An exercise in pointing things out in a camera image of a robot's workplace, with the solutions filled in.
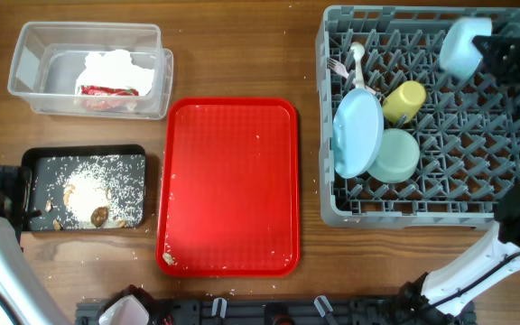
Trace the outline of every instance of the yellow cup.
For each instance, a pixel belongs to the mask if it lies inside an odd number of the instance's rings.
[[[392,123],[398,122],[402,115],[406,115],[405,123],[409,123],[425,99],[426,91],[423,85],[416,81],[406,81],[385,99],[383,115]]]

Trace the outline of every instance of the red wrapper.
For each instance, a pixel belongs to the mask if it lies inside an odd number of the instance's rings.
[[[108,88],[100,86],[81,86],[79,88],[80,95],[90,96],[138,96],[137,90],[133,88],[119,89],[119,88]],[[127,100],[84,100],[83,106],[89,110],[107,110],[115,107],[127,107],[127,109],[134,109],[135,103]]]

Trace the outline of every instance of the gray dish rack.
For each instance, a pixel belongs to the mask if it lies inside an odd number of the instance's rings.
[[[494,33],[520,36],[520,8],[335,5],[327,8],[316,37],[320,98],[320,214],[345,228],[491,225],[497,201],[520,178],[520,93],[499,87],[482,69],[465,81],[438,71],[442,41],[461,16],[486,16]],[[334,172],[332,120],[352,89],[355,63],[349,45],[365,45],[365,82],[385,95],[417,80],[427,100],[411,123],[390,125],[421,146],[414,176],[384,184],[368,173],[343,179]],[[348,80],[327,69],[343,62]]]

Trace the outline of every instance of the pink fork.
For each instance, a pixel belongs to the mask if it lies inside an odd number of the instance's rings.
[[[334,73],[338,74],[342,78],[348,79],[347,67],[344,64],[338,62],[337,60],[329,58],[328,61],[327,61],[327,68],[332,70],[332,71],[334,71]],[[358,80],[358,78],[354,78],[354,80],[352,80],[352,84],[356,88],[362,88],[362,85],[364,84],[364,80]],[[376,94],[376,91],[374,89],[372,89],[371,87],[365,86],[365,88],[371,94],[373,94],[373,95]]]

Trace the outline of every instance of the wooden surface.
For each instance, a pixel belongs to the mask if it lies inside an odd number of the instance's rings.
[[[49,2],[0,5],[0,164],[19,164],[23,153],[35,146],[132,143],[150,154],[147,219],[140,228],[22,235],[25,258],[71,319],[76,302],[108,298],[130,283],[142,285],[155,297],[203,298],[206,293],[231,297],[227,295],[231,289],[236,294],[232,299],[392,294],[404,282],[446,265],[483,235],[441,227],[335,229],[321,221],[319,195],[315,194],[320,117],[314,39],[322,13],[333,1]],[[520,6],[520,2],[492,0],[478,4],[469,0],[392,2]],[[164,47],[174,54],[172,102],[194,96],[265,96],[292,102],[301,121],[302,260],[298,268],[276,279],[166,276],[154,262],[166,121],[34,114],[6,89],[17,36],[28,21],[156,23],[162,29]],[[520,273],[480,296],[477,308],[479,324],[520,324]]]

